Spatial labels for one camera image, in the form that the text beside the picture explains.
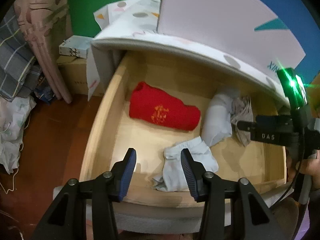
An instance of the gray polka dot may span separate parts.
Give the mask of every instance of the gray polka dot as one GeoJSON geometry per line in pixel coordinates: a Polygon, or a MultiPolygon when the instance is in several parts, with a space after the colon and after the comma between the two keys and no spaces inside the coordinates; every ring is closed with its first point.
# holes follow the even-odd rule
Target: gray polka dot
{"type": "Polygon", "coordinates": [[[146,14],[146,13],[144,13],[144,12],[133,13],[132,15],[133,15],[134,17],[137,17],[137,18],[148,17],[148,14],[146,14]]]}
{"type": "Polygon", "coordinates": [[[232,57],[228,56],[228,55],[223,55],[224,59],[230,64],[230,66],[240,69],[241,66],[240,64],[232,57]]]}
{"type": "Polygon", "coordinates": [[[273,91],[275,91],[275,90],[276,90],[276,86],[275,86],[275,84],[273,83],[273,81],[271,80],[271,78],[266,77],[266,81],[268,82],[270,88],[271,88],[273,91]]]}
{"type": "Polygon", "coordinates": [[[126,6],[126,5],[127,5],[126,2],[119,2],[119,3],[117,4],[118,7],[124,7],[124,6],[126,6]]]}

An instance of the cardboard box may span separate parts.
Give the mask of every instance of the cardboard box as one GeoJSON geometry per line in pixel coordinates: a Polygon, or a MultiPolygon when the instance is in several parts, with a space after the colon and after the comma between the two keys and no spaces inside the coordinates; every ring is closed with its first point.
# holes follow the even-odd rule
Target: cardboard box
{"type": "MultiPolygon", "coordinates": [[[[57,59],[57,64],[70,93],[87,95],[87,60],[74,56],[60,56],[57,59]]],[[[102,85],[99,84],[93,95],[102,97],[104,92],[102,85]]]]}

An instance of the teal triangle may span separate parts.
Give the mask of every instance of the teal triangle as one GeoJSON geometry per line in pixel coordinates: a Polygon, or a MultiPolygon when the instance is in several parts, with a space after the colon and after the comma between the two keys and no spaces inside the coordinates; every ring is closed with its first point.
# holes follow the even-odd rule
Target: teal triangle
{"type": "Polygon", "coordinates": [[[279,18],[273,19],[266,23],[259,25],[258,27],[254,28],[254,31],[264,31],[264,30],[288,30],[289,28],[287,25],[284,24],[282,20],[279,18]]]}

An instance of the red folded cloth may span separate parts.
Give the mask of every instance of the red folded cloth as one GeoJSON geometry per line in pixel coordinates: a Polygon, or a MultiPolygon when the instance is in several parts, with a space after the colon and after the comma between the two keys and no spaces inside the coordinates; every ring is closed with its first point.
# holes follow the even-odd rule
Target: red folded cloth
{"type": "Polygon", "coordinates": [[[161,126],[191,131],[198,125],[200,110],[159,88],[140,82],[130,98],[129,116],[161,126]]]}

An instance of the pink curtain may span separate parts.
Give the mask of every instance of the pink curtain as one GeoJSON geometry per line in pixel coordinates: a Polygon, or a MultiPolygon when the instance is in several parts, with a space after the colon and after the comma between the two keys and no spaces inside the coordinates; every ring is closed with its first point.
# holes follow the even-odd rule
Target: pink curtain
{"type": "Polygon", "coordinates": [[[59,45],[72,35],[67,0],[16,0],[18,23],[58,99],[72,97],[56,64],[59,45]]]}

